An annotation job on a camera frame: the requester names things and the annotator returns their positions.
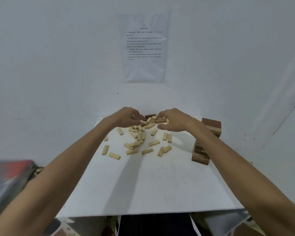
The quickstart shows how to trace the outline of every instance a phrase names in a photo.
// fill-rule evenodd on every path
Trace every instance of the stack of wooden blocks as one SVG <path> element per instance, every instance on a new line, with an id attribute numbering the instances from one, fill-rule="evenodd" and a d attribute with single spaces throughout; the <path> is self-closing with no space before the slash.
<path id="1" fill-rule="evenodd" d="M 214 135 L 216 135 L 218 138 L 220 137 L 222 133 L 222 125 L 220 121 L 203 118 L 202 122 Z M 204 165 L 208 165 L 208 163 L 210 162 L 210 157 L 208 156 L 206 151 L 203 149 L 201 144 L 198 143 L 197 141 L 195 142 L 193 150 L 192 150 L 191 160 Z"/>

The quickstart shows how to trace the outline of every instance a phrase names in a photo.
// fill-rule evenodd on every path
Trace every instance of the paper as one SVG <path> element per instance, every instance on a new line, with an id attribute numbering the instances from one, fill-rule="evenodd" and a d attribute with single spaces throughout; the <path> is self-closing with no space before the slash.
<path id="1" fill-rule="evenodd" d="M 168 16 L 166 14 L 119 15 L 121 54 L 126 82 L 163 82 Z"/>

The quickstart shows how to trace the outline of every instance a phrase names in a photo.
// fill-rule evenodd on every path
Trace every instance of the person's left hand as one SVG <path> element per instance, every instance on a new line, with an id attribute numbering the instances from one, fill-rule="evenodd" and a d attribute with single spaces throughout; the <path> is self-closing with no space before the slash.
<path id="1" fill-rule="evenodd" d="M 146 118 L 138 110 L 129 107 L 123 107 L 118 112 L 108 116 L 107 119 L 114 124 L 114 127 L 131 127 L 140 125 L 140 120 L 146 121 Z"/>

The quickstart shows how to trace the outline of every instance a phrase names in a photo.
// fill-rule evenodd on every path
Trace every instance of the hand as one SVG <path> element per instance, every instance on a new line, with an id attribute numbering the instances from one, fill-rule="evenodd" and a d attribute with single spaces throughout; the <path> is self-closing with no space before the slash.
<path id="1" fill-rule="evenodd" d="M 187 131 L 188 123 L 194 120 L 193 117 L 176 108 L 161 111 L 157 118 L 162 117 L 166 117 L 169 120 L 169 124 L 158 124 L 157 128 L 167 131 Z"/>
<path id="2" fill-rule="evenodd" d="M 108 116 L 107 119 L 111 121 L 114 127 L 131 127 L 140 125 L 140 120 L 146 121 L 146 118 L 138 110 L 128 107 L 123 107 L 118 112 Z"/>

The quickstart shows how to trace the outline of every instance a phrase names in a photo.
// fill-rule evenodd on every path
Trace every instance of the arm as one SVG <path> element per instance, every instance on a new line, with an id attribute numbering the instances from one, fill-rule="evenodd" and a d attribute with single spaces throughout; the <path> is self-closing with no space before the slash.
<path id="1" fill-rule="evenodd" d="M 91 131 L 57 156 L 0 215 L 0 235 L 41 235 L 76 187 L 90 160 L 115 127 L 146 120 L 124 107 L 104 118 Z"/>
<path id="2" fill-rule="evenodd" d="M 174 108 L 160 112 L 169 124 L 158 128 L 188 131 L 210 156 L 233 194 L 268 236 L 295 235 L 295 205 L 260 171 L 212 134 L 197 119 Z"/>

